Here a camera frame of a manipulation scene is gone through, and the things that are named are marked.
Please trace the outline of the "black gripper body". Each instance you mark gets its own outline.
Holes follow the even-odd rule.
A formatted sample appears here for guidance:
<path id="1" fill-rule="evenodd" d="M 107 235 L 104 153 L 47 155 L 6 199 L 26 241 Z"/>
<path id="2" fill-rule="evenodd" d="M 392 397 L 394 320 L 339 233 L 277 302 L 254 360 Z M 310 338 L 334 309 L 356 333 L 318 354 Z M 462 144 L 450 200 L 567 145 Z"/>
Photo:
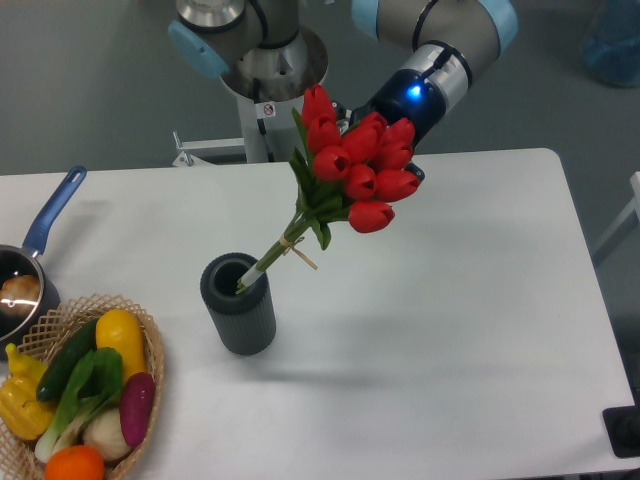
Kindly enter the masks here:
<path id="1" fill-rule="evenodd" d="M 336 124 L 341 135 L 346 135 L 363 122 L 372 123 L 382 133 L 389 127 L 389 120 L 385 113 L 385 101 L 371 99 L 360 107 L 348 109 L 342 103 L 333 100 L 332 106 L 337 116 Z"/>

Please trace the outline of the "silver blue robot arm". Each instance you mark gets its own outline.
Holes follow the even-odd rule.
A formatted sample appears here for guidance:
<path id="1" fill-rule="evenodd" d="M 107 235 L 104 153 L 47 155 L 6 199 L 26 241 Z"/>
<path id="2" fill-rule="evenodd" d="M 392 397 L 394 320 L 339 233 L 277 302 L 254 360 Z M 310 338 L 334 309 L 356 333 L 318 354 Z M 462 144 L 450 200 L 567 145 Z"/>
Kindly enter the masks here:
<path id="1" fill-rule="evenodd" d="M 299 20 L 295 1 L 179 1 L 168 35 L 200 75 L 220 79 L 235 96 L 250 163 L 286 162 L 302 145 L 292 111 L 324 82 L 321 38 Z M 354 24 L 410 57 L 364 105 L 336 107 L 348 126 L 377 112 L 409 119 L 425 135 L 464 97 L 514 39 L 508 1 L 354 1 Z"/>

